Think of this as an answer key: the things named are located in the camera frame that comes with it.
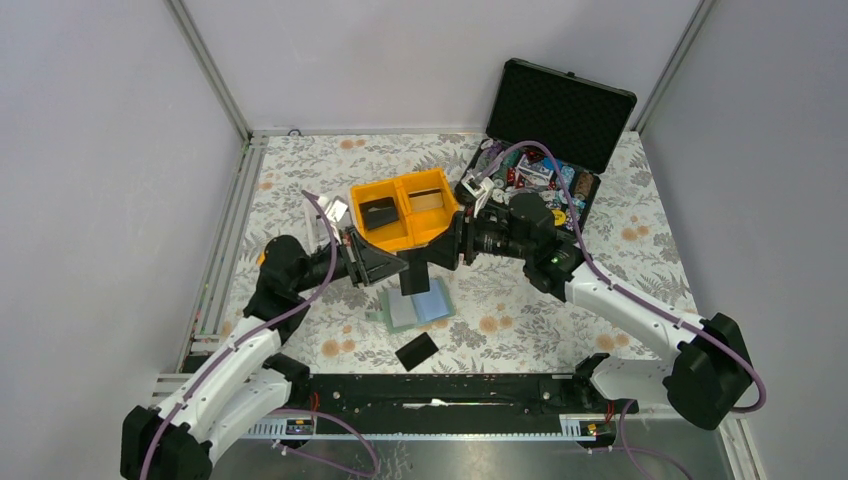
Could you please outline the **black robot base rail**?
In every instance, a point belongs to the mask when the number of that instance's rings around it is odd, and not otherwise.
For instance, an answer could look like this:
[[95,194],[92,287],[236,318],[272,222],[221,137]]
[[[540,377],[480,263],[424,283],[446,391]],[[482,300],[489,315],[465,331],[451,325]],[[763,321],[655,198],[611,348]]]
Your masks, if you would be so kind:
[[627,406],[589,381],[595,360],[565,374],[317,374],[300,366],[290,399],[309,434],[385,437],[564,437],[612,435]]

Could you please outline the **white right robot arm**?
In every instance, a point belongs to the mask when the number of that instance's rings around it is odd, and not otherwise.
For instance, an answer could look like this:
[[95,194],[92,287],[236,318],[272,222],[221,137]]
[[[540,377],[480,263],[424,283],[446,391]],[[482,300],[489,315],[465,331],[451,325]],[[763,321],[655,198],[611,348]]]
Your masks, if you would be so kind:
[[767,389],[735,320],[721,313],[706,319],[636,290],[594,260],[580,237],[566,237],[556,219],[536,194],[478,214],[458,211],[427,245],[400,252],[410,269],[402,283],[422,280],[429,264],[454,270],[480,254],[520,259],[536,290],[607,320],[655,354],[653,360],[586,358],[575,369],[583,378],[573,386],[583,410],[634,400],[668,406],[692,425],[714,430],[730,413],[764,407]]

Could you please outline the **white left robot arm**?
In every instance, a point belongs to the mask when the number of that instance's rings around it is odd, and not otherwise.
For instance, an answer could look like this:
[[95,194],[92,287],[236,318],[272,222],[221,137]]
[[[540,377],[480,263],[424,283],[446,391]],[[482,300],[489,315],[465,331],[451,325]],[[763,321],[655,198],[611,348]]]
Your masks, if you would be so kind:
[[271,411],[309,409],[307,365],[280,349],[335,280],[370,285],[407,270],[405,258],[349,227],[309,254],[290,235],[272,239],[244,318],[181,387],[122,425],[125,479],[207,479],[220,457]]

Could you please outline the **black credit card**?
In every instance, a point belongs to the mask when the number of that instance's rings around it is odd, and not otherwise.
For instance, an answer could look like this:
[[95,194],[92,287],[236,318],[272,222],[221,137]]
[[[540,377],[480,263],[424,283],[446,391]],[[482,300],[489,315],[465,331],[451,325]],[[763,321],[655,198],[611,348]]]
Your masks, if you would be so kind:
[[406,372],[411,372],[439,351],[427,332],[423,332],[395,352]]

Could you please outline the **yellow double storage bin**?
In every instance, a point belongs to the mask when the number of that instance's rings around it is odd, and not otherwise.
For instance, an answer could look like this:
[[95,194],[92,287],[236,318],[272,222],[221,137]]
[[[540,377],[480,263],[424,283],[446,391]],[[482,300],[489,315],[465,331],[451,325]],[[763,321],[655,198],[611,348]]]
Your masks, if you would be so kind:
[[[412,213],[408,194],[430,189],[442,191],[443,208]],[[384,197],[394,198],[400,214],[399,221],[366,231],[362,225],[359,204]],[[459,211],[458,202],[441,168],[356,185],[350,190],[350,200],[359,233],[372,245],[390,253],[427,245],[448,228],[453,216]]]

